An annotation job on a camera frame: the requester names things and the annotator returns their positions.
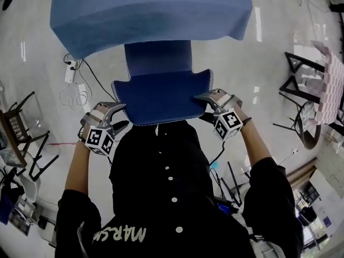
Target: power strip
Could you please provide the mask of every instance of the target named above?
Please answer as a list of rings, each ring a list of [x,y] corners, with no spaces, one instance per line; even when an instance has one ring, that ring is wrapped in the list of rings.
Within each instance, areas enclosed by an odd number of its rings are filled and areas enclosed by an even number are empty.
[[[76,68],[76,61],[74,60],[69,60],[70,65],[67,65],[67,70],[66,70],[66,77],[64,78],[64,81],[67,83],[73,83],[74,81],[74,75],[75,75],[75,70],[72,70],[71,68]]]

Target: shirt sleeve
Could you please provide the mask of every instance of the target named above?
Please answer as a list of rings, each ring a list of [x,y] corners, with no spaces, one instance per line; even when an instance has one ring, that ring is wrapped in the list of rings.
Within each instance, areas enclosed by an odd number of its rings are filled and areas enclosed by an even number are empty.
[[[242,216],[255,235],[280,246],[286,258],[300,257],[303,229],[295,215],[295,201],[285,168],[265,158],[252,167]]]
[[[101,229],[101,216],[90,198],[75,190],[65,190],[59,200],[56,220],[55,257],[83,257],[77,230],[84,223],[81,232],[82,245],[90,253],[93,236]]]

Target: checkered tablecloth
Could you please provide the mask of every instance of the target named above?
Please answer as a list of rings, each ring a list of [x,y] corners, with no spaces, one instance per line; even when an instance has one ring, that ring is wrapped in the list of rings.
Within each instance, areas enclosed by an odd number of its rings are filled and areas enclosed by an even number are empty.
[[[335,122],[344,89],[344,64],[327,47],[319,48],[325,55],[324,81],[320,94],[320,104],[315,117],[317,124]]]

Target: table covered with blue cloth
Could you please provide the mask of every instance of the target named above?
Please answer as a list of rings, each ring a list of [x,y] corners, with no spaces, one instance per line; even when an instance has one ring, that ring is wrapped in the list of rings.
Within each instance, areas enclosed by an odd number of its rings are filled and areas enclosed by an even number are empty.
[[[76,59],[146,41],[241,40],[252,0],[52,0],[50,25]]]

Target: gray floor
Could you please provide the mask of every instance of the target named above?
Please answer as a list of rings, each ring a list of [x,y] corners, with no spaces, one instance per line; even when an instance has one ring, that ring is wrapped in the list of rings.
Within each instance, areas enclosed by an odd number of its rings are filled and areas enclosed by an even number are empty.
[[[323,11],[328,10],[326,0],[311,1]],[[50,142],[76,142],[84,110],[73,112],[59,103],[58,92],[66,86],[66,65],[62,58],[67,51],[49,27],[50,4],[51,0],[14,0],[8,10],[0,12],[0,80],[5,86],[2,105],[6,108],[7,104],[20,101],[35,91],[35,97],[24,110],[28,126],[33,131],[50,130]],[[323,138],[315,149],[305,150],[295,133],[272,125],[273,122],[291,125],[288,116],[296,114],[295,107],[278,95],[278,88],[289,73],[283,53],[295,52],[319,60],[320,55],[310,44],[310,40],[318,39],[339,55],[339,16],[323,13],[310,5],[313,26],[307,1],[302,6],[298,5],[298,0],[253,0],[253,4],[244,40],[226,37],[214,41],[194,41],[193,65],[195,71],[211,68],[215,88],[223,88],[242,98],[244,110],[253,117],[276,162],[288,158],[293,149],[299,150],[282,163],[287,171],[292,171],[316,155]],[[88,62],[107,91],[111,91],[111,81],[127,80],[122,46],[94,54]],[[85,66],[81,72],[92,89],[90,107],[98,101],[108,101],[108,96]],[[76,82],[82,84],[80,77],[76,77]],[[69,95],[75,96],[73,87],[63,93],[63,98]],[[212,127],[207,123],[198,119],[190,123],[198,132],[204,153],[212,160],[220,152],[221,142],[212,134]],[[73,150],[71,145],[48,146],[44,150],[47,157],[58,153],[60,158],[41,177],[41,198],[57,203],[63,192]],[[218,161],[219,175],[231,183],[227,161],[231,162],[238,179],[246,181],[241,168],[247,163],[247,152],[241,136],[226,143],[226,151]],[[112,217],[109,171],[105,158],[91,157],[89,195],[98,206],[103,223]],[[56,210],[54,205],[46,205]]]

